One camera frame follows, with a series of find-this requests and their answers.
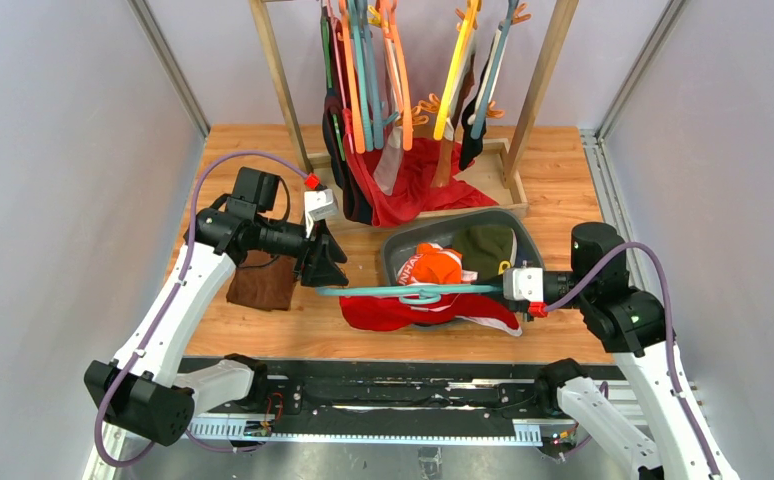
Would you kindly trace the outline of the red underwear white trim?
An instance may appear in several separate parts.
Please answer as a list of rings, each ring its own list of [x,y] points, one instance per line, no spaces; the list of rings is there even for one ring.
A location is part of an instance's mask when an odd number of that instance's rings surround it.
[[[520,322],[512,312],[479,294],[449,294],[427,305],[406,304],[398,298],[340,297],[339,306],[346,322],[359,330],[388,332],[410,325],[431,326],[466,320],[514,337],[522,335]]]

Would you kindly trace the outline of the teal plastic clip hanger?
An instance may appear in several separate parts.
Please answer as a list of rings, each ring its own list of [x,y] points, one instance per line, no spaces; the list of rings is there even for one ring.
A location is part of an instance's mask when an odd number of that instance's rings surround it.
[[[501,286],[486,284],[413,284],[379,287],[318,287],[315,292],[325,297],[396,298],[401,303],[422,306],[439,302],[447,295],[480,295],[506,304]]]

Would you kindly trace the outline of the black underwear cream waistband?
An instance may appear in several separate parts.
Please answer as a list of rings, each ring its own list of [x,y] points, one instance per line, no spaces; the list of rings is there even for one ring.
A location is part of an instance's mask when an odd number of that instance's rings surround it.
[[[472,52],[466,71],[464,73],[459,90],[458,103],[463,108],[460,114],[455,113],[453,119],[460,119],[462,128],[462,141],[459,158],[459,170],[466,170],[483,151],[483,139],[487,132],[486,122],[476,115],[473,122],[470,118],[476,113],[476,102],[483,92],[483,81],[487,77],[489,61],[482,67],[479,78],[475,75],[475,58],[477,53]]]

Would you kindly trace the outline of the blue-grey plastic clip hanger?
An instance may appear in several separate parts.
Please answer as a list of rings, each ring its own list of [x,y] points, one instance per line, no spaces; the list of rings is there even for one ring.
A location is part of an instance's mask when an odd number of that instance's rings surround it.
[[[532,17],[532,15],[526,11],[526,8],[527,4],[525,2],[516,0],[508,2],[506,15],[504,19],[499,22],[491,43],[490,55],[488,57],[489,64],[487,77],[483,81],[483,92],[476,102],[478,109],[470,118],[470,122],[473,122],[476,115],[480,116],[482,122],[486,122],[488,118],[498,118],[502,116],[502,113],[493,107],[493,104],[495,103],[493,95],[496,90],[510,29],[513,25],[525,22]]]

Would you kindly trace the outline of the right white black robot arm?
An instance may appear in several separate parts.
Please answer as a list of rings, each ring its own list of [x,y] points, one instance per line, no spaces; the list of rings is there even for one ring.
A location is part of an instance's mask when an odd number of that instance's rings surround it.
[[[682,371],[666,275],[653,250],[626,242],[608,224],[571,232],[571,269],[549,273],[552,304],[574,308],[613,356],[649,431],[643,433],[572,358],[540,369],[536,400],[546,414],[572,418],[633,479],[736,479]]]

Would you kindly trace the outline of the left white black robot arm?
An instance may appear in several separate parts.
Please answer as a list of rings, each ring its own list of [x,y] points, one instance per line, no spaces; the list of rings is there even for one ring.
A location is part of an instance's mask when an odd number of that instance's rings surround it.
[[[85,372],[100,425],[169,446],[194,417],[220,405],[266,405],[268,370],[258,360],[229,354],[191,373],[179,366],[211,301],[251,253],[293,260],[303,286],[347,285],[339,267],[347,257],[325,222],[339,211],[332,190],[308,175],[302,221],[268,219],[282,183],[278,175],[243,167],[232,192],[194,210],[176,265],[149,312],[112,360],[92,361]]]

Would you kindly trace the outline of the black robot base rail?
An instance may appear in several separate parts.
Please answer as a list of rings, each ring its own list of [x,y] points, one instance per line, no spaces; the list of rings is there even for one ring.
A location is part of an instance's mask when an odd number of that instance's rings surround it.
[[[586,429],[544,407],[538,364],[269,359],[256,400],[225,401],[188,428],[202,441],[538,447]]]

